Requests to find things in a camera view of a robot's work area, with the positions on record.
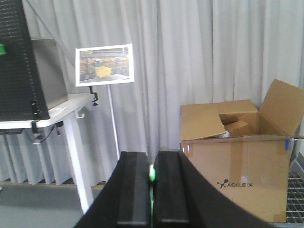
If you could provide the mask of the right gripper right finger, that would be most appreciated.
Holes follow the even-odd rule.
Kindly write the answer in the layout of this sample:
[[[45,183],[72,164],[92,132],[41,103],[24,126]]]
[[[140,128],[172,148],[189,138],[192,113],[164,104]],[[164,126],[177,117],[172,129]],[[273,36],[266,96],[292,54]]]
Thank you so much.
[[[213,187],[182,152],[159,151],[153,227],[271,228]]]

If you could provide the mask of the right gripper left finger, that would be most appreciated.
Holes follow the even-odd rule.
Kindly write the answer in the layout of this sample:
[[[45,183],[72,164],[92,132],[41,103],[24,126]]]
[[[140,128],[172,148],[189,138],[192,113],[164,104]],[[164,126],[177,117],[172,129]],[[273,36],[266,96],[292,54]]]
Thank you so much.
[[[149,228],[149,163],[143,152],[121,152],[106,185],[77,228]]]

